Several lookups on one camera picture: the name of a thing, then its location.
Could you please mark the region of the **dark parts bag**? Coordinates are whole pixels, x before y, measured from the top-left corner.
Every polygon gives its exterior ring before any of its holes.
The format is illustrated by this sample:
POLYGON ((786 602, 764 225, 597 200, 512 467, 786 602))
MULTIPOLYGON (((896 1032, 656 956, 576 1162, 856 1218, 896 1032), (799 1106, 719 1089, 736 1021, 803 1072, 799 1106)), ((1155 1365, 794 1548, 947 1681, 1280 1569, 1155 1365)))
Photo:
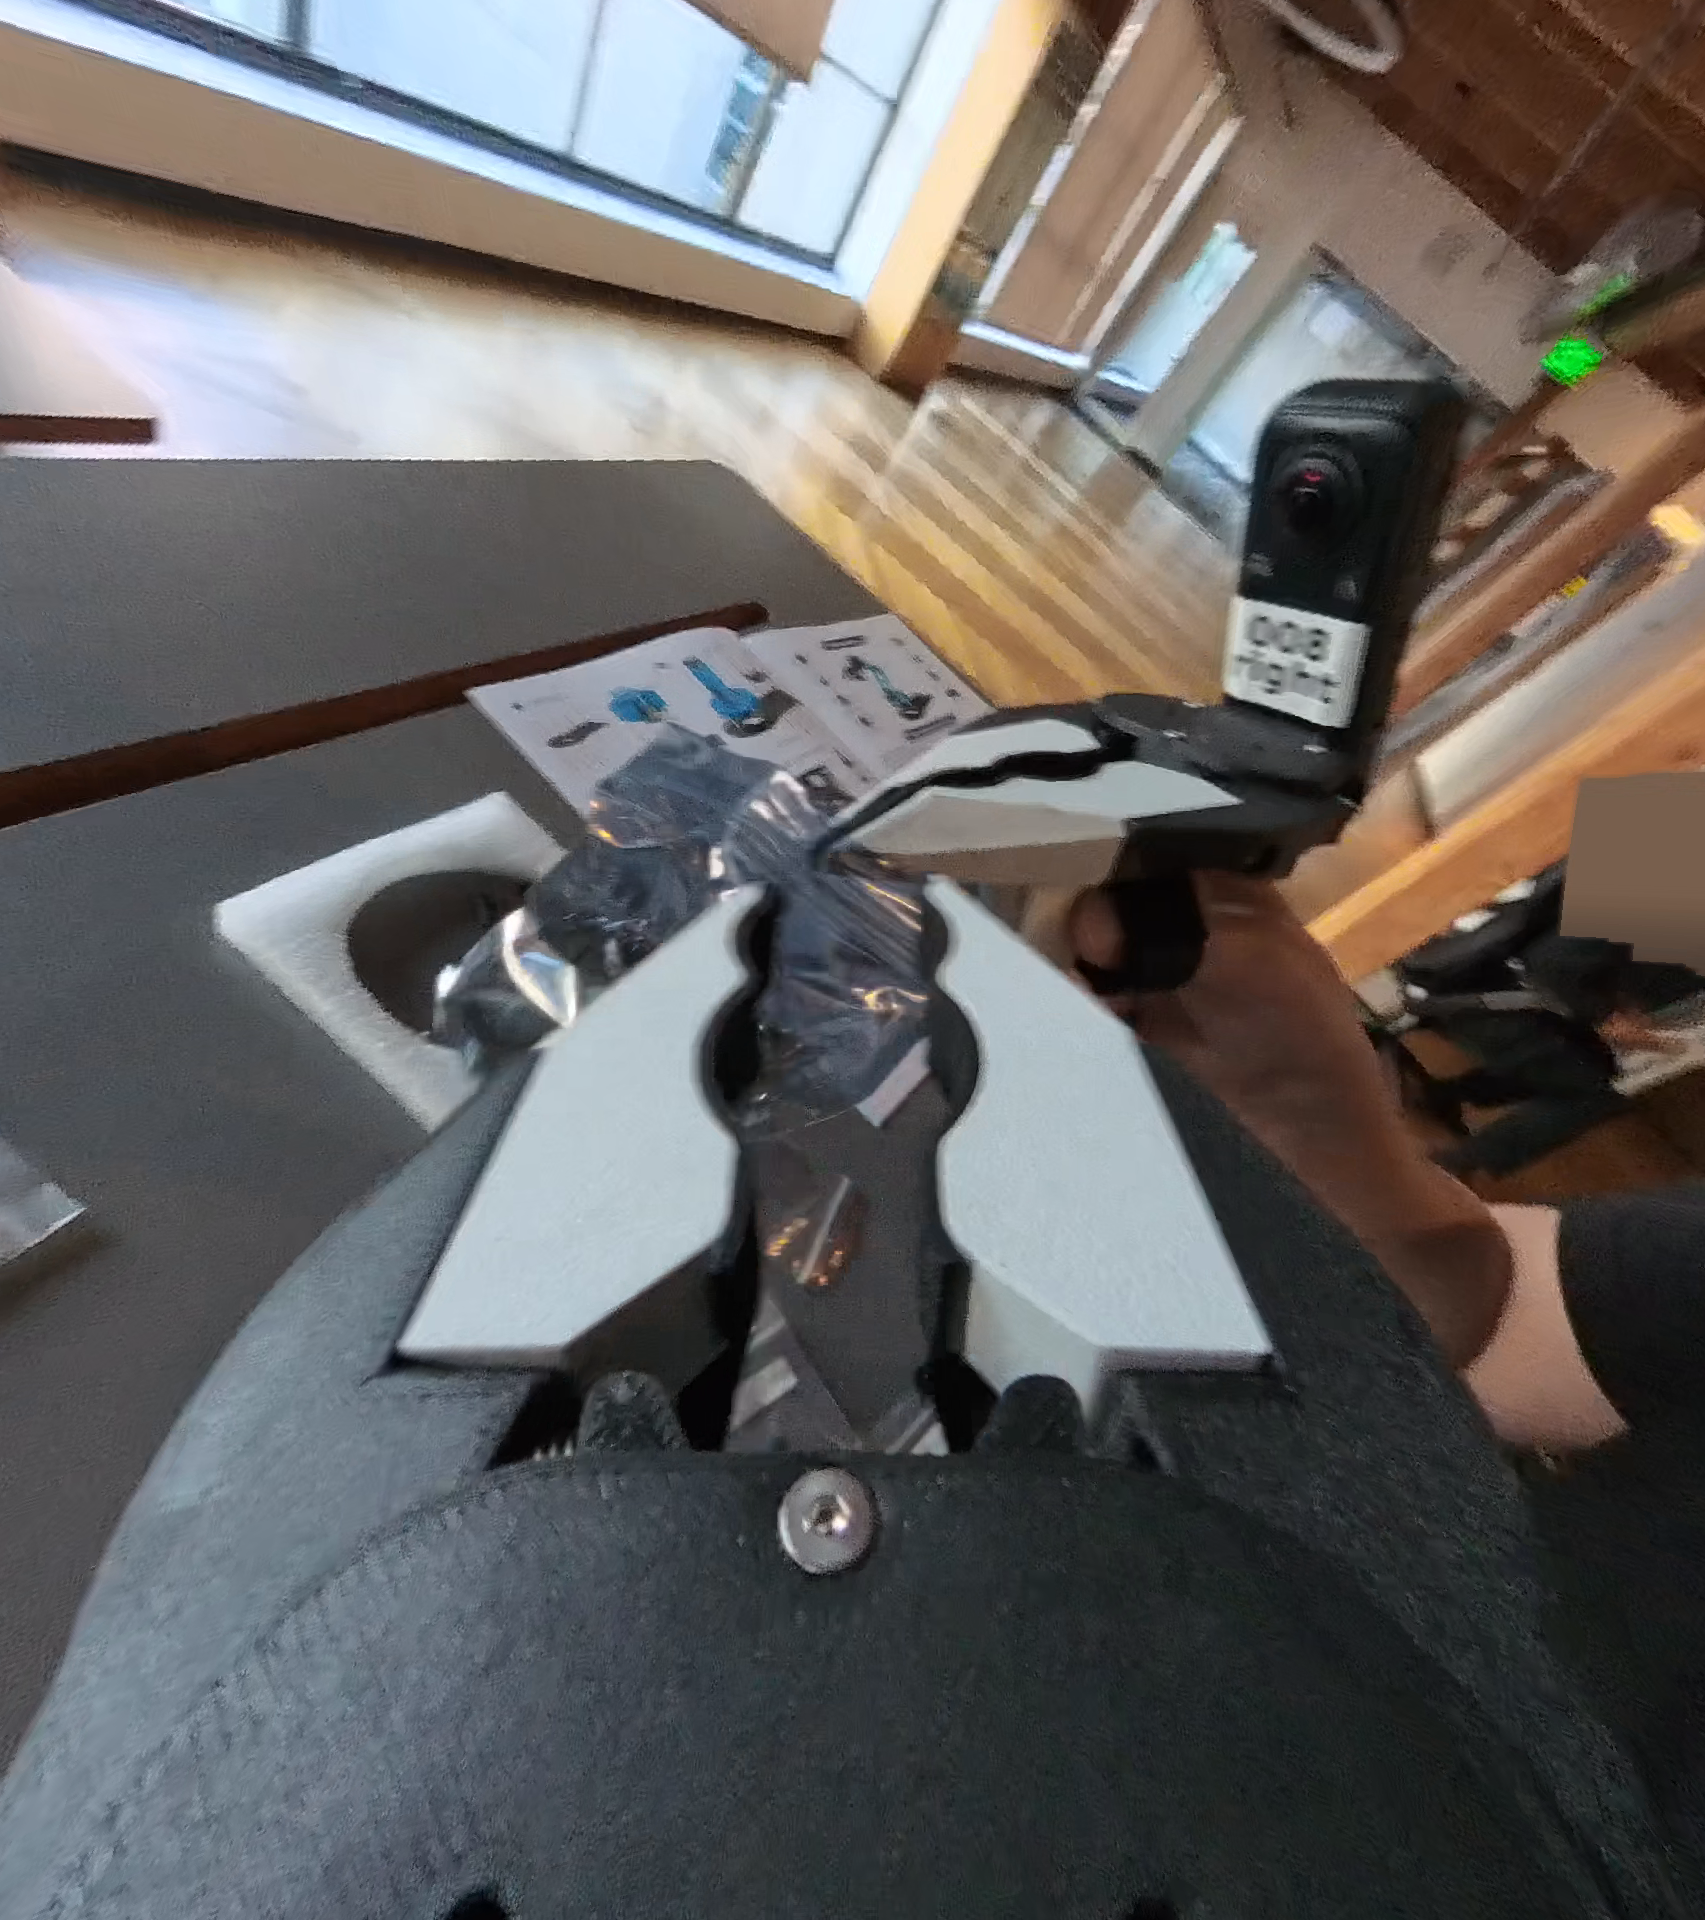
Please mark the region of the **dark parts bag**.
POLYGON ((880 1254, 870 1220, 900 1225, 907 1196, 878 1188, 851 1121, 880 1131, 924 1079, 919 902, 893 881, 829 875, 816 845, 849 797, 669 726, 582 804, 586 841, 432 987, 430 1038, 479 1075, 546 1045, 723 894, 769 886, 779 919, 752 1012, 744 1084, 729 1099, 752 1188, 758 1254, 752 1348, 730 1432, 748 1450, 863 1446, 943 1455, 947 1434, 919 1384, 878 1357, 852 1418, 801 1333, 834 1319, 794 1311, 806 1290, 846 1290, 880 1254))

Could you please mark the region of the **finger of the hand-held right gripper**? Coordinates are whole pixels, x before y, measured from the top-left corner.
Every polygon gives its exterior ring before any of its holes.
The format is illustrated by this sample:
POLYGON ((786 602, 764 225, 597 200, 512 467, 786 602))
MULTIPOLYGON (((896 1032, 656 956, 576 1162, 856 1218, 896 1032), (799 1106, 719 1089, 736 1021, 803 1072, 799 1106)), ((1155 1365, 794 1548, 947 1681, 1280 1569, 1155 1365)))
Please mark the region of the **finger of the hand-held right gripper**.
POLYGON ((1098 782, 1107 766, 1133 766, 1100 794, 1119 803, 1185 803, 1191 774, 1145 757, 1162 734, 1126 723, 1105 704, 990 715, 987 723, 938 737, 880 782, 880 798, 896 803, 936 784, 1000 787, 1098 782))
POLYGON ((1100 762, 1071 778, 948 777, 878 794, 834 822, 826 847, 927 881, 1087 889, 1116 875, 1138 828, 1243 807, 1211 781, 1150 762, 1100 762))

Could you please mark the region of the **dark grey desk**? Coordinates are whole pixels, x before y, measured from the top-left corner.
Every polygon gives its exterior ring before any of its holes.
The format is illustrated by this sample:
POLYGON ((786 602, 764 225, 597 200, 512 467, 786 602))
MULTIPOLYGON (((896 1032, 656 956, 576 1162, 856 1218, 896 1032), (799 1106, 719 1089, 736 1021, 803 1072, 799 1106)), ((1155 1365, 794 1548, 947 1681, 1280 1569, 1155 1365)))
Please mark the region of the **dark grey desk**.
POLYGON ((693 461, 0 458, 0 781, 601 636, 882 612, 693 461))
POLYGON ((0 1135, 105 1204, 0 1287, 0 1917, 1383 1917, 1365 1607, 1068 1453, 502 1443, 390 1357, 522 1080, 401 1123, 165 923, 247 792, 0 838, 0 1135))

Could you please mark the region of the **person's right hand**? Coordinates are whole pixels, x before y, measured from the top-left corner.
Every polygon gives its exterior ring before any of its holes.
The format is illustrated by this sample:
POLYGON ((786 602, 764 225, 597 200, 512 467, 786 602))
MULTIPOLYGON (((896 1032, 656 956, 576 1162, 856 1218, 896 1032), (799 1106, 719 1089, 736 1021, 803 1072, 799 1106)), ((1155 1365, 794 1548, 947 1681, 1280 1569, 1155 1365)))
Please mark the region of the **person's right hand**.
POLYGON ((1346 1226, 1473 1389, 1489 1389, 1515 1254, 1494 1211, 1415 1137, 1339 969, 1278 891, 1197 876, 1201 967, 1114 1009, 1182 1065, 1346 1226))

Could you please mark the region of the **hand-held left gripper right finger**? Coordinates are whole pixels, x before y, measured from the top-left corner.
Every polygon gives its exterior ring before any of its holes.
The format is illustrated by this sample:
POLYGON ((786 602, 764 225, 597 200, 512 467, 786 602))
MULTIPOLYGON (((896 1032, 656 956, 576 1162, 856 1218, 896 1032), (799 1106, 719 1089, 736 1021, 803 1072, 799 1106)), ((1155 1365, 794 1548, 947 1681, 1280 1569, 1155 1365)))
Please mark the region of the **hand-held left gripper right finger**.
POLYGON ((1269 1330, 1133 1032, 955 882, 924 905, 975 1063, 936 1149, 961 1359, 1080 1407, 1128 1375, 1263 1371, 1269 1330))

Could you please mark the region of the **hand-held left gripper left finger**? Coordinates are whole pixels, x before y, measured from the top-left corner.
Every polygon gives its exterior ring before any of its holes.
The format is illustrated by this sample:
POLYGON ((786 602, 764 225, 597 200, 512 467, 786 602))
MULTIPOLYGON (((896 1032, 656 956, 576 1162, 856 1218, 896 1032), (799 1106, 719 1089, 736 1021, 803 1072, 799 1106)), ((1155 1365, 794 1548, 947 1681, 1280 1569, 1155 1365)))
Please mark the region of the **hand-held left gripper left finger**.
POLYGON ((690 1387, 751 1322, 740 1142, 775 900, 725 892, 546 1045, 397 1338, 410 1367, 690 1387))

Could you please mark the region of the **printed instruction manual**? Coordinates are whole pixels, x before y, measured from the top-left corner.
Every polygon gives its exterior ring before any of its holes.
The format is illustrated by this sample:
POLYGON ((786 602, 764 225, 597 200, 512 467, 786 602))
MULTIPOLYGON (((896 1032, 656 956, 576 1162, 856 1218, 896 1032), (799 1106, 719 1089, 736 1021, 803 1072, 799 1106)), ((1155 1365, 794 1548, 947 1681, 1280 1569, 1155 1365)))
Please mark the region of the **printed instruction manual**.
POLYGON ((893 615, 685 628, 597 661, 467 693, 582 813, 669 730, 791 774, 834 817, 990 704, 893 615))

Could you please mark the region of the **white foam tray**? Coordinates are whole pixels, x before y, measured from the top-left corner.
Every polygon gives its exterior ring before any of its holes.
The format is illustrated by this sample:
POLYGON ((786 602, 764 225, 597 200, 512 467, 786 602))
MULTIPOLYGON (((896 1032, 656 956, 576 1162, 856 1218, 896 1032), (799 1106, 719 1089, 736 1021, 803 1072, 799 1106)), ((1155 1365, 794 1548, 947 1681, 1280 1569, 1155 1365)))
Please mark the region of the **white foam tray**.
POLYGON ((432 1040, 442 969, 565 854, 496 791, 228 896, 219 940, 427 1131, 475 1090, 432 1040))

